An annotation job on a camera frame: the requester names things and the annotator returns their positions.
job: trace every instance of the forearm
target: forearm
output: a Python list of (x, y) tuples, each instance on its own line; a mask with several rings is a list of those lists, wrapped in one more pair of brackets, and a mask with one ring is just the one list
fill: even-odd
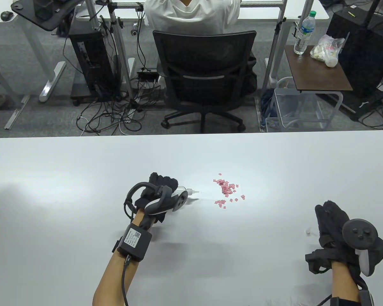
[(359, 302), (359, 288), (350, 275), (349, 268), (341, 262), (332, 262), (332, 297)]
[[(139, 226), (144, 216), (145, 214), (143, 211), (139, 210), (132, 223)], [(92, 300), (93, 306), (124, 305), (122, 295), (122, 271), (125, 260), (126, 257), (122, 256), (117, 250), (115, 250), (95, 291), (94, 299)], [(133, 277), (138, 269), (138, 265), (138, 262), (131, 261), (129, 266), (126, 268), (124, 280), (126, 292), (132, 283)]]

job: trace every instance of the pink paper scraps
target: pink paper scraps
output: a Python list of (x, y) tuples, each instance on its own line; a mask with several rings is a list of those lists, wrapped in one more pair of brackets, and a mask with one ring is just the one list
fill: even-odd
[[(238, 184), (231, 184), (229, 181), (226, 181), (225, 179), (213, 179), (213, 182), (217, 183), (221, 187), (221, 193), (228, 198), (231, 194), (234, 194), (237, 192), (236, 188), (238, 188)], [(229, 199), (230, 202), (232, 203), (237, 202), (238, 198), (235, 199)], [(215, 204), (218, 205), (218, 207), (225, 209), (225, 200), (218, 200), (215, 201)]]

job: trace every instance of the bottle nozzle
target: bottle nozzle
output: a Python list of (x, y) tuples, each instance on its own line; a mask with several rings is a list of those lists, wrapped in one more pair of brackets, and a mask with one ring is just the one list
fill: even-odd
[(190, 188), (187, 188), (186, 190), (187, 190), (187, 194), (188, 194), (188, 195), (192, 195), (192, 194), (194, 194), (194, 193), (199, 193), (199, 192), (200, 192), (200, 191), (195, 191), (195, 190), (190, 189)]

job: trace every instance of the black computer case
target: black computer case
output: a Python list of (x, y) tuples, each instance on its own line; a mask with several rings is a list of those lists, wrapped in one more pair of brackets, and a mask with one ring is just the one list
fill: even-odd
[(95, 31), (88, 21), (74, 18), (69, 31), (79, 67), (94, 96), (113, 96), (119, 91), (120, 73), (113, 40), (104, 29)]
[(333, 14), (326, 32), (333, 38), (346, 38), (339, 63), (359, 98), (372, 95), (383, 79), (383, 16), (374, 13), (364, 26), (367, 15), (358, 7), (345, 7)]

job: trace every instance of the plastic bag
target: plastic bag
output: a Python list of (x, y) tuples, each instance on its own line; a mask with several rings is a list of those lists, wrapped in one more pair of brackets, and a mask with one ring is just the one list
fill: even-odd
[(345, 38), (332, 38), (329, 35), (324, 35), (315, 45), (310, 55), (316, 60), (325, 62), (328, 67), (335, 67), (338, 63), (339, 51), (345, 42)]

